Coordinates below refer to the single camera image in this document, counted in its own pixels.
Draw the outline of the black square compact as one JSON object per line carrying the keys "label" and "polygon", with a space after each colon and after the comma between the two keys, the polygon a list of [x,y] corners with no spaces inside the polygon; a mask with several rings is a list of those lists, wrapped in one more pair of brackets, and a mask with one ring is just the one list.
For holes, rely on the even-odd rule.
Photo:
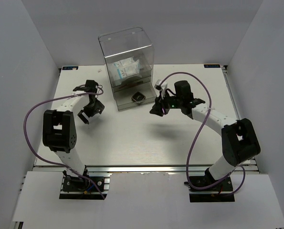
{"label": "black square compact", "polygon": [[141,92],[136,92],[132,95],[131,100],[134,104],[141,105],[144,102],[145,98],[146,96],[144,94],[142,94]]}

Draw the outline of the cotton pad packet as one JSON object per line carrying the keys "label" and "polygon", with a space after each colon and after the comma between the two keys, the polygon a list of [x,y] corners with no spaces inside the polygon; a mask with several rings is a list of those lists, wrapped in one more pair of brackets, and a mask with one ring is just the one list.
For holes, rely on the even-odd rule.
{"label": "cotton pad packet", "polygon": [[112,65],[114,67],[120,68],[120,67],[133,67],[134,70],[136,70],[137,72],[139,72],[140,70],[140,60],[134,60],[133,57],[129,57],[126,59],[122,59],[119,61],[116,61],[114,63],[112,63]]}
{"label": "cotton pad packet", "polygon": [[139,73],[139,67],[137,65],[122,66],[122,67],[112,66],[110,70],[114,81],[117,83],[120,83],[124,79]]}

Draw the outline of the clear acrylic drawer organizer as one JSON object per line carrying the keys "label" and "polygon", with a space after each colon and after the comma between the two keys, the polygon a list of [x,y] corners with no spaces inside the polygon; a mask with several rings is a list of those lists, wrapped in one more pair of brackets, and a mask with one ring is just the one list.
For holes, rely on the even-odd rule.
{"label": "clear acrylic drawer organizer", "polygon": [[154,46],[142,27],[99,35],[118,111],[154,102]]}

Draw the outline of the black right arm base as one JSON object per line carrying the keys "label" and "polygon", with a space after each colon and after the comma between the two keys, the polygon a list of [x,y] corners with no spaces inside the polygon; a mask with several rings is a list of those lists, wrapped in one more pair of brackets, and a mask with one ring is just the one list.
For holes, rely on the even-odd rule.
{"label": "black right arm base", "polygon": [[233,194],[233,185],[230,177],[227,177],[222,182],[215,186],[204,189],[205,186],[209,186],[211,180],[203,176],[190,176],[190,182],[195,187],[201,187],[202,189],[193,188],[188,181],[184,182],[184,185],[189,189],[189,201],[190,203],[227,203],[235,202]]}

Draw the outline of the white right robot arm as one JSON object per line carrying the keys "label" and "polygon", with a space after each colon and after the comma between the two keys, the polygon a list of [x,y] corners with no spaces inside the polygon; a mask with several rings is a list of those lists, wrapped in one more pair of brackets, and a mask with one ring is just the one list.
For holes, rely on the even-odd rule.
{"label": "white right robot arm", "polygon": [[219,134],[222,156],[205,171],[200,184],[190,184],[197,190],[216,190],[236,167],[260,153],[253,125],[247,118],[236,120],[210,108],[204,100],[194,97],[187,81],[178,81],[174,86],[175,93],[169,94],[167,83],[162,80],[156,82],[155,89],[159,90],[159,96],[150,113],[163,117],[169,110],[179,109],[190,119]]}

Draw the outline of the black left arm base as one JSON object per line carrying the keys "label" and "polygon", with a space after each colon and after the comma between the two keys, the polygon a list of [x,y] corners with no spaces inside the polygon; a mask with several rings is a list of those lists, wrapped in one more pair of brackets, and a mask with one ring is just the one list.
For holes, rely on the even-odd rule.
{"label": "black left arm base", "polygon": [[[109,178],[103,176],[84,176],[90,178],[97,185],[104,197],[107,196]],[[60,188],[59,199],[67,200],[103,200],[103,197],[96,189],[95,185],[87,179],[81,177],[71,177],[63,171],[63,179]]]}

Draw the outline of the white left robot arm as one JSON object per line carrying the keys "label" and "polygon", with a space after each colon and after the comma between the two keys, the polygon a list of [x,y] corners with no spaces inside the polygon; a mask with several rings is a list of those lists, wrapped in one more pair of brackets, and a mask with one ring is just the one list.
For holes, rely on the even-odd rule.
{"label": "white left robot arm", "polygon": [[43,114],[43,144],[67,166],[66,175],[75,177],[73,184],[79,190],[89,187],[90,178],[84,175],[86,167],[75,148],[75,118],[78,117],[88,125],[91,117],[103,112],[105,106],[97,98],[101,89],[96,81],[87,80],[83,86],[75,87],[72,97],[63,104],[54,110],[46,110]]}

